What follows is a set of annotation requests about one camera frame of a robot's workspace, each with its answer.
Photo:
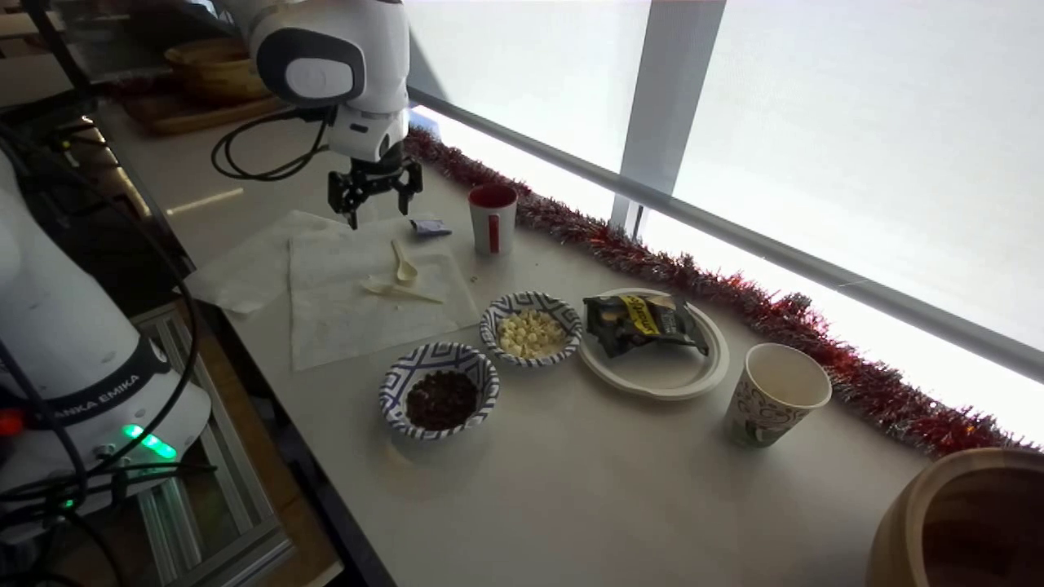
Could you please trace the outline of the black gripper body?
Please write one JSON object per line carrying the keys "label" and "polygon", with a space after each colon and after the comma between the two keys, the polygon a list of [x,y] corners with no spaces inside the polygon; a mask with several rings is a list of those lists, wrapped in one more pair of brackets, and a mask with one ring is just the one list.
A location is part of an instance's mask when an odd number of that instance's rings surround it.
{"label": "black gripper body", "polygon": [[350,199],[358,206],[370,195],[410,188],[415,195],[425,188],[421,162],[405,152],[390,146],[377,162],[352,159],[345,173],[326,175],[326,199],[333,210],[350,210]]}

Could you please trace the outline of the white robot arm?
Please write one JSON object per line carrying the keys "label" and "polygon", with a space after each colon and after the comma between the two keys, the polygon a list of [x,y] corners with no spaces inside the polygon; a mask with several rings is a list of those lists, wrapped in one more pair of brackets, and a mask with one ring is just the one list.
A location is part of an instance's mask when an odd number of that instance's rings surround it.
{"label": "white robot arm", "polygon": [[295,109],[328,109],[328,146],[350,159],[326,203],[350,227],[394,193],[408,211],[421,167],[408,156],[410,40],[400,0],[222,0],[264,90]]}

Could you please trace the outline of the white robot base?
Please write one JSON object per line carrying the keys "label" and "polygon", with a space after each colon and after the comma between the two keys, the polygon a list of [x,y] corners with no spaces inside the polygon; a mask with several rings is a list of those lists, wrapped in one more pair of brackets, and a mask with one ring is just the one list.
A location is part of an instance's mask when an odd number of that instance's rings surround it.
{"label": "white robot base", "polygon": [[209,395],[179,383],[179,370],[40,228],[11,156],[0,156],[0,343],[12,359],[2,397],[30,412],[0,471],[2,491],[74,473],[12,371],[30,379],[84,471],[127,443],[134,462],[177,462],[209,424]]}

